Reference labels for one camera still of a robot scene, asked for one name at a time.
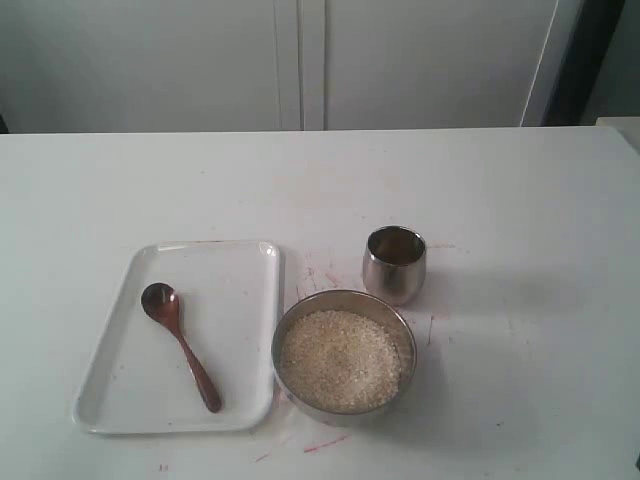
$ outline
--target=metal bowl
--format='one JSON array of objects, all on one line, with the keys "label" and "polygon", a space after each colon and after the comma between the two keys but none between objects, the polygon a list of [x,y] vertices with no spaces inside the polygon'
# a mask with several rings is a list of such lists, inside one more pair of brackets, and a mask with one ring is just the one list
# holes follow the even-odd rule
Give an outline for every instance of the metal bowl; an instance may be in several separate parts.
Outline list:
[{"label": "metal bowl", "polygon": [[[339,413],[323,410],[300,399],[289,389],[280,372],[280,355],[285,335],[291,326],[306,315],[324,310],[341,310],[365,316],[381,325],[391,336],[400,357],[400,381],[398,392],[383,405],[354,413]],[[391,306],[379,298],[355,290],[329,290],[316,293],[296,303],[284,314],[273,335],[271,359],[276,379],[282,390],[303,413],[327,425],[353,426],[387,412],[407,390],[416,367],[416,342],[407,322]]]}]

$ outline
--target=white tray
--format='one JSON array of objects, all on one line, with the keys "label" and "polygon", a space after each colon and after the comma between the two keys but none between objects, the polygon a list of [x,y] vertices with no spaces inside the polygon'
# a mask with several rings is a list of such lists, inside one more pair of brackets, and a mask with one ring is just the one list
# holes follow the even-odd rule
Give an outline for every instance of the white tray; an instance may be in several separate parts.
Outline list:
[{"label": "white tray", "polygon": [[[154,245],[132,259],[73,408],[96,433],[228,431],[250,428],[269,410],[269,348],[279,314],[278,248],[269,242]],[[171,285],[182,328],[220,391],[210,413],[178,342],[148,318],[144,288]]]}]

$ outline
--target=metal cup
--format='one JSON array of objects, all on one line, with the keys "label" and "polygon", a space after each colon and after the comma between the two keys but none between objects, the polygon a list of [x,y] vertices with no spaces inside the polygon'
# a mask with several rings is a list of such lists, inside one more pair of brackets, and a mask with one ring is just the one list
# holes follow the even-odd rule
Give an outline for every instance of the metal cup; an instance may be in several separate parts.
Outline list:
[{"label": "metal cup", "polygon": [[369,293],[391,305],[402,305],[422,288],[427,245],[408,228],[382,227],[367,240],[362,280]]}]

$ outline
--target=cabinet door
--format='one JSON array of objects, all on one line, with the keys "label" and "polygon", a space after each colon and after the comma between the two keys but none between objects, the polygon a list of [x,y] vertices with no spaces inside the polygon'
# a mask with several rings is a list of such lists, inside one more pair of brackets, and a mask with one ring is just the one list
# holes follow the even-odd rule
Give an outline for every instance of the cabinet door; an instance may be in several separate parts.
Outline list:
[{"label": "cabinet door", "polygon": [[540,124],[579,5],[302,0],[305,128]]},{"label": "cabinet door", "polygon": [[296,0],[0,2],[15,132],[300,128]]}]

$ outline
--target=spoon handle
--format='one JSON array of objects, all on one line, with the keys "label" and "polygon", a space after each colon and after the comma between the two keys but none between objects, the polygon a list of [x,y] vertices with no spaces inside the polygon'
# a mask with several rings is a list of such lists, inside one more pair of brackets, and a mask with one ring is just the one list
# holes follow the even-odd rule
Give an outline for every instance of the spoon handle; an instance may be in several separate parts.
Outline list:
[{"label": "spoon handle", "polygon": [[213,382],[209,378],[207,371],[204,369],[200,360],[194,355],[189,347],[189,344],[185,340],[182,333],[175,335],[178,342],[182,346],[182,350],[184,350],[184,354],[187,357],[187,361],[189,362],[189,367],[191,368],[191,373],[193,373],[193,378],[196,381],[196,385],[198,385],[198,390],[200,390],[200,395],[202,396],[202,400],[204,404],[207,406],[210,412],[217,413],[222,408],[222,401],[220,400],[220,395],[218,395],[218,390],[213,386]]}]

